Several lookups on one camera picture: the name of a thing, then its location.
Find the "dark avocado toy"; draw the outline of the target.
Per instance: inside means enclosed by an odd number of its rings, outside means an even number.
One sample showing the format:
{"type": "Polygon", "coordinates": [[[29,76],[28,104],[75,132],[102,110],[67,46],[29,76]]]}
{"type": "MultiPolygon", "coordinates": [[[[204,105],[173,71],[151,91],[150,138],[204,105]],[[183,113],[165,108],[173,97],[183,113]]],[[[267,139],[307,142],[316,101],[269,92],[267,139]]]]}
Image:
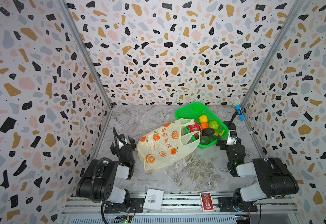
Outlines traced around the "dark avocado toy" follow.
{"type": "Polygon", "coordinates": [[[202,130],[202,135],[204,135],[204,136],[211,136],[211,135],[214,135],[214,133],[215,133],[215,130],[212,128],[205,128],[202,130]]]}

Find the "cream plastic bag orange print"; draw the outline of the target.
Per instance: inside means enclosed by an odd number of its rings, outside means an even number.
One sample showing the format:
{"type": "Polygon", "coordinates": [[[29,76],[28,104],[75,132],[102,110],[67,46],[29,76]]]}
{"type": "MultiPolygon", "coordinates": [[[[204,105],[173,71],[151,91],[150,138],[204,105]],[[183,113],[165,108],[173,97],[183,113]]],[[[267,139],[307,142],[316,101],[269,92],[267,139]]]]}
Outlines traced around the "cream plastic bag orange print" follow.
{"type": "Polygon", "coordinates": [[[145,134],[137,143],[138,156],[144,170],[163,169],[187,157],[199,146],[200,131],[182,134],[182,130],[195,125],[193,119],[178,119],[145,134]]]}

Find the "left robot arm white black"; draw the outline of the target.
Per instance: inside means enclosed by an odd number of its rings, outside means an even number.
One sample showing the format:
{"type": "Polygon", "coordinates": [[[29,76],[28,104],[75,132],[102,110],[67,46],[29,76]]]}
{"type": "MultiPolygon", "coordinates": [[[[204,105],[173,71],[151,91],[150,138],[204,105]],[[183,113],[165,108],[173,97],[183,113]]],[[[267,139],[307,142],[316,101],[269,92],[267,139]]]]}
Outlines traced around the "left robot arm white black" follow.
{"type": "Polygon", "coordinates": [[[114,185],[116,180],[132,178],[136,161],[133,152],[135,140],[123,134],[115,137],[111,152],[117,161],[109,158],[92,160],[85,170],[76,188],[76,196],[90,199],[94,203],[103,203],[124,212],[130,207],[130,193],[114,185]]]}

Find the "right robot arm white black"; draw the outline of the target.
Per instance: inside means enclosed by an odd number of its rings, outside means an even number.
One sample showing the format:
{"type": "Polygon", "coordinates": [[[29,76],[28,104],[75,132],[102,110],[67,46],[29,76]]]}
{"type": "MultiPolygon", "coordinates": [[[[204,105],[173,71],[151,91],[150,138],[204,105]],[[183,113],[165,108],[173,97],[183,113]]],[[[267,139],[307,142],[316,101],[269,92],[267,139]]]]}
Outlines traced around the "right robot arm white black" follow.
{"type": "Polygon", "coordinates": [[[245,147],[241,139],[222,140],[217,146],[226,152],[227,169],[233,177],[255,177],[257,182],[248,187],[237,188],[232,197],[219,197],[221,212],[257,212],[256,202],[271,197],[285,197],[298,193],[296,179],[279,158],[255,158],[245,162],[245,147]]]}

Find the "black microphone stand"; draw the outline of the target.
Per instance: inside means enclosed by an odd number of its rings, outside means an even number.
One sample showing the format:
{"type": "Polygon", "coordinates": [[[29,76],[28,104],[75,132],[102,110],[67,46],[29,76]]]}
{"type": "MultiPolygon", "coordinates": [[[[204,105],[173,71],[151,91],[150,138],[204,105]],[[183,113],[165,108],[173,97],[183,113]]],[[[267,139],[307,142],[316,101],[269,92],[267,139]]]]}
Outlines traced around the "black microphone stand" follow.
{"type": "Polygon", "coordinates": [[[236,125],[233,123],[233,121],[237,115],[238,115],[238,112],[235,111],[230,120],[226,120],[223,122],[229,130],[237,130],[236,125]]]}

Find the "yellow toy banana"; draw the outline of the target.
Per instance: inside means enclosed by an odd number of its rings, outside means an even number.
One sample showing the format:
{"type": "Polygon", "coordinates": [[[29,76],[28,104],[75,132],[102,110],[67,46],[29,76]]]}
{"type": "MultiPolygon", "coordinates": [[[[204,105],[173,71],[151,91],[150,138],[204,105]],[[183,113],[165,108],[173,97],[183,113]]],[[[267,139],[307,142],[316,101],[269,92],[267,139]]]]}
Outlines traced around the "yellow toy banana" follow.
{"type": "Polygon", "coordinates": [[[225,130],[224,129],[221,132],[218,132],[218,131],[215,132],[215,134],[217,136],[220,136],[220,137],[222,137],[224,135],[224,133],[225,133],[225,130]]]}

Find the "dark green toy vegetable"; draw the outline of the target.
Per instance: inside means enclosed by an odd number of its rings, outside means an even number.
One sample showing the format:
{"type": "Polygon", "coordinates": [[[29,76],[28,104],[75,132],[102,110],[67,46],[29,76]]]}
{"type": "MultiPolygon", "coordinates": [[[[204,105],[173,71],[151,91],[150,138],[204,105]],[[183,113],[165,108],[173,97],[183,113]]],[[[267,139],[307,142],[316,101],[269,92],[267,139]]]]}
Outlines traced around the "dark green toy vegetable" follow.
{"type": "Polygon", "coordinates": [[[200,144],[201,145],[209,145],[210,143],[212,143],[213,141],[215,141],[217,138],[215,135],[211,135],[211,136],[201,136],[200,138],[200,144]]]}

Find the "orange toy fruit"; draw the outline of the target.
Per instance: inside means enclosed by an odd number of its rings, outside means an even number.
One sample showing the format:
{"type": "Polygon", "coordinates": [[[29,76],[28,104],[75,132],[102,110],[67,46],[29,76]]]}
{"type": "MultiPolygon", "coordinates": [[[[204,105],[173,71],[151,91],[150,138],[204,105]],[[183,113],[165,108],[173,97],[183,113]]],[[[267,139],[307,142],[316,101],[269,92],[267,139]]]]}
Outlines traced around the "orange toy fruit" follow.
{"type": "Polygon", "coordinates": [[[202,130],[204,130],[204,129],[209,128],[209,124],[208,124],[207,122],[202,122],[202,123],[200,124],[200,127],[201,127],[202,130]]]}

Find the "red dragon fruit toy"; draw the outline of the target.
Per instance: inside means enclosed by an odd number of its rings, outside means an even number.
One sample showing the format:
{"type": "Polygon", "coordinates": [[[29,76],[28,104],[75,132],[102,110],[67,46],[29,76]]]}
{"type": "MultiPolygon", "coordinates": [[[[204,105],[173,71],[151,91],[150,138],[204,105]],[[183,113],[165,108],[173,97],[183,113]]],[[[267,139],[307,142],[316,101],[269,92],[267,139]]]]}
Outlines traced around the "red dragon fruit toy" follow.
{"type": "Polygon", "coordinates": [[[198,123],[195,123],[194,125],[188,126],[188,130],[190,131],[190,133],[195,132],[195,131],[199,131],[199,134],[196,133],[194,135],[195,138],[199,139],[202,130],[201,130],[201,127],[200,127],[200,125],[198,123]]]}

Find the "yellow toy fruit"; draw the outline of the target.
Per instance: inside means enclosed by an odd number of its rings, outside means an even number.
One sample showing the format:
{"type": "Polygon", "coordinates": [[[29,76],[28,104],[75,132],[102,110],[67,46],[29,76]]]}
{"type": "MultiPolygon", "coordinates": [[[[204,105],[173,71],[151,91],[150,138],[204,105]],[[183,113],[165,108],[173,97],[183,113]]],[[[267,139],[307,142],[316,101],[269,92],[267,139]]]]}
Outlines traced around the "yellow toy fruit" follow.
{"type": "Polygon", "coordinates": [[[208,117],[206,115],[202,115],[198,118],[199,122],[208,122],[208,117]]]}

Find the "blue toy microphone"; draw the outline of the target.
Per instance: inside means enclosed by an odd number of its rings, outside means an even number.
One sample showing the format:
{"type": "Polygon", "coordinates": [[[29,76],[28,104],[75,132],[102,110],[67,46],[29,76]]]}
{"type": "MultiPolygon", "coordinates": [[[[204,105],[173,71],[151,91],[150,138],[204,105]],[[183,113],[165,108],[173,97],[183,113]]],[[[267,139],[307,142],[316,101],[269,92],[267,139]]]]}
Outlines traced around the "blue toy microphone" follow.
{"type": "Polygon", "coordinates": [[[240,105],[240,99],[238,97],[232,98],[232,104],[235,107],[235,110],[237,114],[239,115],[239,118],[241,121],[244,121],[244,116],[241,110],[241,105],[240,105]]]}

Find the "red card pack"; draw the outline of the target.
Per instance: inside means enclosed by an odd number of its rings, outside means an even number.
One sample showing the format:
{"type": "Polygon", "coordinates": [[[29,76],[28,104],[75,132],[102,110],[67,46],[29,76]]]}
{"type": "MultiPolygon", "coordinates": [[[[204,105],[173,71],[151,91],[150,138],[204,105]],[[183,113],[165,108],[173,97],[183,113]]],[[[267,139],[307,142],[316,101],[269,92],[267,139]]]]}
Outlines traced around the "red card pack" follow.
{"type": "Polygon", "coordinates": [[[201,205],[202,205],[202,211],[203,212],[215,211],[211,193],[210,192],[201,192],[199,195],[200,195],[200,200],[201,200],[201,205]]]}

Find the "white cardboard box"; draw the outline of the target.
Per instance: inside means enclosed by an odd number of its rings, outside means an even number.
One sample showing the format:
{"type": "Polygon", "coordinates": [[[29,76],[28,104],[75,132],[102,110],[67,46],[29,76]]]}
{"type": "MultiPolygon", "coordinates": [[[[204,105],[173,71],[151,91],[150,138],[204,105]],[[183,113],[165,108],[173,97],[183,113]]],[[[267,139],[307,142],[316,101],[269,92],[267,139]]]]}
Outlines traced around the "white cardboard box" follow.
{"type": "Polygon", "coordinates": [[[164,191],[158,189],[147,189],[143,209],[160,212],[162,209],[164,191]]]}

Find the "green plastic basket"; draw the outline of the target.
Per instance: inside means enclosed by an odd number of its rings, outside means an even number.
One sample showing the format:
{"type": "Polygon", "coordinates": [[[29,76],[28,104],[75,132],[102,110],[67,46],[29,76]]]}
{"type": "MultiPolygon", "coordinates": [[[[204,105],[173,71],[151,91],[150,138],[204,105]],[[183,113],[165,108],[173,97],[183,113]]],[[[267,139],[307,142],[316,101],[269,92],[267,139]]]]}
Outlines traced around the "green plastic basket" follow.
{"type": "Polygon", "coordinates": [[[204,104],[192,103],[175,112],[177,119],[193,119],[195,123],[185,128],[186,131],[200,131],[203,139],[200,148],[215,145],[218,140],[226,140],[229,134],[228,127],[204,104]]]}

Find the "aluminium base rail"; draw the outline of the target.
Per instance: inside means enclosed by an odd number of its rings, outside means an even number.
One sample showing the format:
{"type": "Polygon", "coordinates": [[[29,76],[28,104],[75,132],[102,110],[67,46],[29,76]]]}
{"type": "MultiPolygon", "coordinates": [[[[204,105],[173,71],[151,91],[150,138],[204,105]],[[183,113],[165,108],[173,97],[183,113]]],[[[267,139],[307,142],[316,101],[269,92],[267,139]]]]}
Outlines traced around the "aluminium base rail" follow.
{"type": "Polygon", "coordinates": [[[223,208],[231,192],[211,192],[214,210],[203,211],[197,191],[165,192],[160,211],[143,209],[145,192],[135,192],[136,204],[123,214],[102,212],[99,203],[70,197],[60,224],[302,224],[297,206],[291,197],[263,199],[252,209],[239,212],[223,208]]]}

